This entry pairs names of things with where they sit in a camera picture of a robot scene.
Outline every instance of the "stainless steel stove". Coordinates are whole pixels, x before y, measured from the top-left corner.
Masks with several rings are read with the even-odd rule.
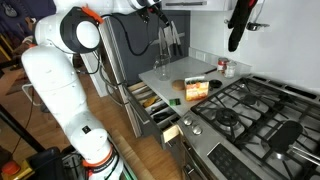
[[[249,76],[192,107],[178,124],[211,177],[320,179],[318,165],[305,158],[320,154],[315,94]]]

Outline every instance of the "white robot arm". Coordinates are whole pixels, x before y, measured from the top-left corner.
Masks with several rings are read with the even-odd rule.
[[[72,146],[83,156],[83,164],[91,170],[91,180],[119,179],[123,161],[108,142],[102,123],[88,109],[70,54],[96,50],[100,42],[97,27],[101,15],[129,14],[156,2],[158,0],[54,0],[56,14],[37,23],[37,46],[22,55],[31,83]],[[86,7],[95,14],[88,14]]]

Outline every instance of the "orange ring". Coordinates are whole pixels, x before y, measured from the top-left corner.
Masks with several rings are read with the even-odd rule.
[[[83,164],[84,167],[96,167],[96,166],[100,166],[101,164],[103,164],[104,162],[106,162],[106,161],[111,157],[112,151],[113,151],[113,149],[112,149],[112,146],[111,146],[109,154],[108,154],[102,161],[100,161],[100,162],[98,162],[98,163],[90,164],[90,163],[88,163],[86,160],[83,160],[83,161],[82,161],[82,164]]]

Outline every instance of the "cardboard box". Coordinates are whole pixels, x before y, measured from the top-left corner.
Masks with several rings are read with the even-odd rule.
[[[200,100],[208,96],[209,82],[204,76],[186,78],[184,82],[187,101]]]

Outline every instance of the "open drawer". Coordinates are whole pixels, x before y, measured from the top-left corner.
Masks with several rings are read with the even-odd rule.
[[[130,87],[124,87],[128,105],[134,112],[143,136],[153,135],[163,149],[166,143],[179,135],[176,121],[180,118],[162,99],[144,108],[143,103],[156,94],[143,82]]]

